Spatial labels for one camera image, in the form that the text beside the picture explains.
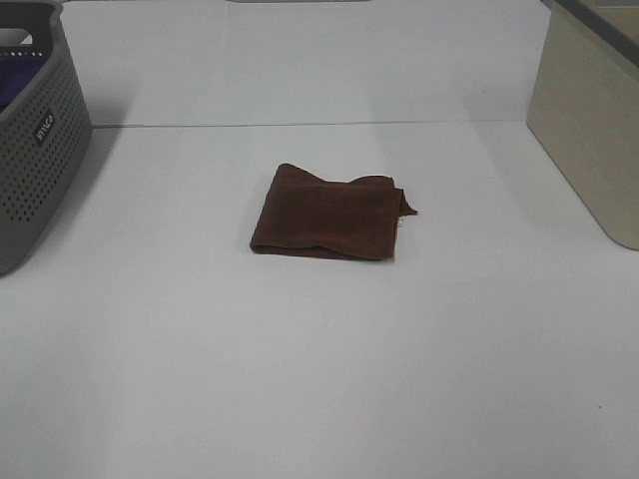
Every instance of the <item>brand logo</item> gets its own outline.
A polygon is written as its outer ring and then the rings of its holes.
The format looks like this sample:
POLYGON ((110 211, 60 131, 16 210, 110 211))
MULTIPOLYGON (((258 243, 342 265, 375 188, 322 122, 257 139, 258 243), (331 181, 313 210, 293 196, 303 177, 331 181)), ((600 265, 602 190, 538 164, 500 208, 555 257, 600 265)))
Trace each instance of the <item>brand logo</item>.
POLYGON ((49 109, 47 110, 47 113, 45 113, 44 118, 40 120, 38 128, 36 128, 33 132, 33 138, 35 139, 39 147, 41 147, 42 144, 47 140, 47 137, 51 133, 51 130, 53 130, 53 126, 55 124, 56 118, 53 116, 53 112, 51 111, 51 109, 49 109))

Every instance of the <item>brown towel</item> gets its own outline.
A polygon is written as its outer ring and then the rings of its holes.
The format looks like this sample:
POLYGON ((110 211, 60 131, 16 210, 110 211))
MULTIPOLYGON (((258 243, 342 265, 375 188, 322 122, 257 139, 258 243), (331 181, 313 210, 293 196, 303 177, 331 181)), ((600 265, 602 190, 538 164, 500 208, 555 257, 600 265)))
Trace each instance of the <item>brown towel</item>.
POLYGON ((251 240, 254 252, 339 259, 393 255, 399 217, 416 215, 392 178, 325 182, 280 165, 251 240))

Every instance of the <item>white surface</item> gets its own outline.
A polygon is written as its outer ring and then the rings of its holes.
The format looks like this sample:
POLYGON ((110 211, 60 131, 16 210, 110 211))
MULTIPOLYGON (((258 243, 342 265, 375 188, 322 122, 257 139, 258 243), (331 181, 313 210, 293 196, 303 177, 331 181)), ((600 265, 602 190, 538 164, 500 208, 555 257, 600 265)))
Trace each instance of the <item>white surface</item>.
POLYGON ((549 11, 533 0, 71 2, 96 124, 522 120, 549 11))
POLYGON ((639 255, 523 123, 97 131, 0 282, 0 477, 636 479, 639 255), (250 253, 280 162, 393 262, 250 253))

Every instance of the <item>gray plastic basket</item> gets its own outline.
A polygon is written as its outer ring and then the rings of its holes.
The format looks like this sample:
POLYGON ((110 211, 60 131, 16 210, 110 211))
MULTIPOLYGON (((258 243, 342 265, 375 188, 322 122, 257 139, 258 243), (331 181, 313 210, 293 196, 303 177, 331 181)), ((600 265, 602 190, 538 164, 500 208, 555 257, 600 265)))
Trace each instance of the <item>gray plastic basket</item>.
POLYGON ((0 28, 24 29, 31 45, 3 55, 43 56, 44 66, 0 113, 0 274, 17 267, 69 189, 92 126, 60 23, 62 6, 0 0, 0 28))

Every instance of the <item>basket handle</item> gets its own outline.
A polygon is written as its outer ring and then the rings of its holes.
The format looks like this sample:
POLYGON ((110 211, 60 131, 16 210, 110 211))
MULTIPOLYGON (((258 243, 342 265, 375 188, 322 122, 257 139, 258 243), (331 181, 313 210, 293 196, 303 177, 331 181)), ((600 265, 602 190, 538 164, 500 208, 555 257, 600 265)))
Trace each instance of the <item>basket handle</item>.
POLYGON ((49 3, 0 1, 0 29, 26 30, 33 39, 30 45, 0 46, 0 53, 26 52, 49 55, 53 49, 51 17, 56 7, 49 3))

